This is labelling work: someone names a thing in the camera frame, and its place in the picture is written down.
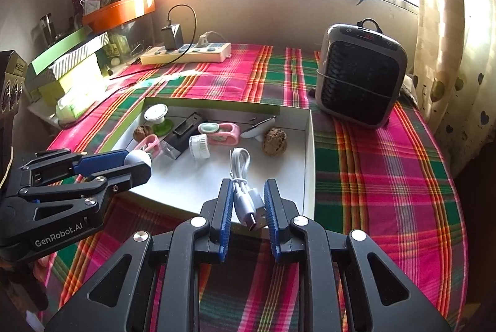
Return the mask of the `small white jar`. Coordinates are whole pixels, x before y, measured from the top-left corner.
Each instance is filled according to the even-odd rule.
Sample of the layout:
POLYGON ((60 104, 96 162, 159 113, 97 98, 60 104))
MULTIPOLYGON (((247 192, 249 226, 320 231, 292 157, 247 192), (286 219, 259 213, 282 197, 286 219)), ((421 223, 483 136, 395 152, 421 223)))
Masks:
POLYGON ((189 138, 189 150, 195 160, 207 160, 210 157, 209 141, 205 134, 192 135, 189 138))

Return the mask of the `pink oval clip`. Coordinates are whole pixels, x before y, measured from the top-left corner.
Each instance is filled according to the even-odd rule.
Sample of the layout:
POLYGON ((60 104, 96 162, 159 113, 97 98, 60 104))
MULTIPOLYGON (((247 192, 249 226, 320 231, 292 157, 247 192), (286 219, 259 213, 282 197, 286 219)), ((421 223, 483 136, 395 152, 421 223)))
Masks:
POLYGON ((147 135, 141 142, 138 143, 135 149, 142 150, 152 159, 155 159, 161 153, 160 140, 155 134, 147 135))

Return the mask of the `white plug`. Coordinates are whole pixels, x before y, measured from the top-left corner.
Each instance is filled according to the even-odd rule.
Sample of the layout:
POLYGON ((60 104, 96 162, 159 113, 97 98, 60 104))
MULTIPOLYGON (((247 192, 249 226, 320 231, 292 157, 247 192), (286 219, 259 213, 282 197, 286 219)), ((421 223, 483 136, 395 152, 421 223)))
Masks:
POLYGON ((197 41, 197 47, 206 47, 210 43, 210 37, 214 36, 217 39, 220 39, 223 43, 227 43, 227 39, 223 37, 222 34, 220 34, 217 31, 209 30, 204 32, 198 37, 197 41))

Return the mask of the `plaid bed blanket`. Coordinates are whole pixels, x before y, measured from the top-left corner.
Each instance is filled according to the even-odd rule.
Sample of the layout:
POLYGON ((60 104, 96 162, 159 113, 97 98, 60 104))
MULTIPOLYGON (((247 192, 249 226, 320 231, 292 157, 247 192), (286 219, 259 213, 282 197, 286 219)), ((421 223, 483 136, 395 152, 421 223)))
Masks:
MULTIPOLYGON (((399 99, 381 129, 323 114, 309 99, 320 52, 233 46, 222 64, 132 65, 116 94, 49 149, 97 152, 121 118, 146 97, 188 97, 312 109, 316 206, 327 230, 366 231, 459 329, 467 294, 467 236, 454 181, 429 127, 399 99)), ((137 230, 161 234, 180 223, 115 198, 103 231, 49 257, 42 272, 44 327, 84 281, 137 230)), ((225 264, 201 270, 200 331, 297 331, 298 265, 276 265, 270 244, 234 235, 225 264)))

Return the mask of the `white ball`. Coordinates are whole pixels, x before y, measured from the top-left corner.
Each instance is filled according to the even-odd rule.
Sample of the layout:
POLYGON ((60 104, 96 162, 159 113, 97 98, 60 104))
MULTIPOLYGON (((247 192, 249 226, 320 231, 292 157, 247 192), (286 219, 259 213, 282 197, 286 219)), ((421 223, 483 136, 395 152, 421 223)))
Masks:
POLYGON ((124 158, 124 165, 126 166, 138 164, 146 164, 147 166, 152 167, 152 158, 150 154, 143 150, 132 150, 124 158))

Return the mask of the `small brown walnut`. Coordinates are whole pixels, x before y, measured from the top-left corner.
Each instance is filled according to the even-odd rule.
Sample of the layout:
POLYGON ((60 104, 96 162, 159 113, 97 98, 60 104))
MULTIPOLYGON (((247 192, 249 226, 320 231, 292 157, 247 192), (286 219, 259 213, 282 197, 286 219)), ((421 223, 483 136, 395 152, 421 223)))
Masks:
POLYGON ((142 124, 139 125, 138 127, 135 128, 133 131, 133 139, 140 143, 142 140, 144 140, 147 136, 152 135, 153 131, 149 125, 142 124))

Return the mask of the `large brown walnut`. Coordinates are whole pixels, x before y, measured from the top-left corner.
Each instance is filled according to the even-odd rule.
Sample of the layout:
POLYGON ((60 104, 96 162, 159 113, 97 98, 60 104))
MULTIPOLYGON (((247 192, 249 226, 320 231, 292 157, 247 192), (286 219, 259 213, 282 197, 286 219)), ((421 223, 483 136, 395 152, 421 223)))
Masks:
POLYGON ((287 149, 287 134, 280 128, 270 129, 264 136, 262 151, 270 156, 282 155, 287 149))

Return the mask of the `black oval disc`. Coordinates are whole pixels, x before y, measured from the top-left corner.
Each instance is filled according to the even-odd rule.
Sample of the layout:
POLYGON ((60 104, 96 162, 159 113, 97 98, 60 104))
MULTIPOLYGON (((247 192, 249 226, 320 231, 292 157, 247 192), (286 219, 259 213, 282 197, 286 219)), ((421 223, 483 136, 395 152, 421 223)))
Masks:
POLYGON ((240 134, 240 137, 242 139, 256 139, 262 142, 265 139, 266 134, 274 127, 275 122, 275 116, 262 120, 261 122, 254 124, 249 129, 242 132, 240 134))

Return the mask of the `black rectangular device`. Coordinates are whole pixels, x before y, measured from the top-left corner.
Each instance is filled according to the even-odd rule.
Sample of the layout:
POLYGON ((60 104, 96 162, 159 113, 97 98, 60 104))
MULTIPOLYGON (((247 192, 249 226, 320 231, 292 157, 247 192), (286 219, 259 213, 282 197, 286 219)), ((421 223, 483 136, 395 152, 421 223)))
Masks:
POLYGON ((197 112, 193 112, 182 120, 160 142, 162 153, 172 160, 177 160, 189 148, 190 137, 199 134, 198 126, 200 123, 203 123, 203 116, 197 112))

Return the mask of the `green white spool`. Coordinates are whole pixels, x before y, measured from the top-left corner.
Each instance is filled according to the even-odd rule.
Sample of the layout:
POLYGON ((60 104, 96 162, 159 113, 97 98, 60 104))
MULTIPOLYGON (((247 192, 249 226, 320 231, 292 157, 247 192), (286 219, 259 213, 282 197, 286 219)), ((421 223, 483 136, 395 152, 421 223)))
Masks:
POLYGON ((144 112, 144 121, 151 127, 153 133, 159 137, 168 135, 173 127, 173 123, 166 117, 168 106, 158 103, 150 106, 144 112))

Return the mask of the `green white cardboard box tray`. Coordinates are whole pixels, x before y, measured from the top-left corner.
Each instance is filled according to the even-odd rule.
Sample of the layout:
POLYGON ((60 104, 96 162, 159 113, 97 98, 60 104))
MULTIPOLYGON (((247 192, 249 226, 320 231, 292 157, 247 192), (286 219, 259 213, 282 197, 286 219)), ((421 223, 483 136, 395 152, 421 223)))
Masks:
POLYGON ((192 114, 207 123, 234 123, 241 131, 254 132, 268 122, 287 136, 287 148, 271 157, 262 149, 262 138, 240 138, 237 148, 249 153, 237 158, 232 147, 208 144, 206 158, 187 146, 177 159, 160 151, 151 160, 152 175, 147 183, 132 188, 139 204, 187 217, 199 213, 203 203, 217 195, 224 178, 235 186, 263 190, 267 179, 275 179, 281 196, 293 201, 299 213, 313 218, 315 210, 314 124, 310 109, 260 103, 241 103, 171 97, 147 97, 130 109, 104 140, 100 150, 132 150, 138 143, 133 132, 144 123, 146 109, 166 105, 166 117, 179 124, 192 114))

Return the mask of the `stacked green boxes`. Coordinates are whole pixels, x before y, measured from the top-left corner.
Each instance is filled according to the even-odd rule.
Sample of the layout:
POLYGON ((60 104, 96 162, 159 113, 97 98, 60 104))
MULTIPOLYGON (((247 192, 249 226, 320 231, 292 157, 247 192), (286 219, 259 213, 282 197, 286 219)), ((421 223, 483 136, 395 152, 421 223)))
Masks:
POLYGON ((58 40, 28 66, 25 90, 31 103, 53 109, 75 87, 102 79, 97 52, 109 44, 106 32, 94 34, 84 26, 58 40))

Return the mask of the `pink clip with white insert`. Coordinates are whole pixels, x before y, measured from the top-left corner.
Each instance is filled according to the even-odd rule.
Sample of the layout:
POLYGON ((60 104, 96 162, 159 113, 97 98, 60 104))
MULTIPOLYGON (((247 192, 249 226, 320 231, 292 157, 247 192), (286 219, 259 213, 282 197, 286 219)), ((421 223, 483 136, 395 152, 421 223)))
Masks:
POLYGON ((241 133, 236 123, 203 122, 197 126, 197 130, 206 135, 210 145, 215 146, 237 146, 241 133))

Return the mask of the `grey portable heater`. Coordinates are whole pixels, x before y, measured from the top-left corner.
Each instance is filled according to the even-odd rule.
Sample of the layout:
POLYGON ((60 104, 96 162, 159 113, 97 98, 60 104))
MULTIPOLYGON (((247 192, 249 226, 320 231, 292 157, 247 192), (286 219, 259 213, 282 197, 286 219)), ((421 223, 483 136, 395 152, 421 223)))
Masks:
POLYGON ((375 19, 331 25, 316 69, 316 102, 327 114, 378 129, 400 95, 407 65, 403 46, 375 19))

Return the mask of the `orange tray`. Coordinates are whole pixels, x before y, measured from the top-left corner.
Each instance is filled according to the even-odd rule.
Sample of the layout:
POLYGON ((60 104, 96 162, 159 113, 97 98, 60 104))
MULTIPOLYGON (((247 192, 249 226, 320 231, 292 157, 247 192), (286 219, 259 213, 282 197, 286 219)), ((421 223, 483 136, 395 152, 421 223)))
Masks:
POLYGON ((119 0, 82 17, 93 33, 102 33, 156 10, 155 0, 119 0))

